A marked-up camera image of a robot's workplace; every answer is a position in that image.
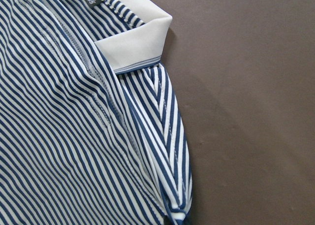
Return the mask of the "brown table cover mat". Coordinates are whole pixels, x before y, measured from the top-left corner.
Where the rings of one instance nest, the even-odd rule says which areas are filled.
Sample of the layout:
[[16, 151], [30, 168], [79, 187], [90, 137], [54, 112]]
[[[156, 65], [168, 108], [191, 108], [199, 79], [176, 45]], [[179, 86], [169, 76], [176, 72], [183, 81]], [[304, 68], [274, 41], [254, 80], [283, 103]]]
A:
[[315, 0], [152, 0], [188, 139], [194, 225], [315, 222]]

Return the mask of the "navy white striped polo shirt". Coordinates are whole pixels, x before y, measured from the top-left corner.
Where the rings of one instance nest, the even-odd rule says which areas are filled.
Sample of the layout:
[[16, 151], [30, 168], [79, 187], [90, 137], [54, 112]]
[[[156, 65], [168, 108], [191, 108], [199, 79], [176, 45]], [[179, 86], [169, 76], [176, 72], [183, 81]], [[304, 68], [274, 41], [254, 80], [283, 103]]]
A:
[[150, 0], [0, 0], [1, 224], [191, 224], [171, 21]]

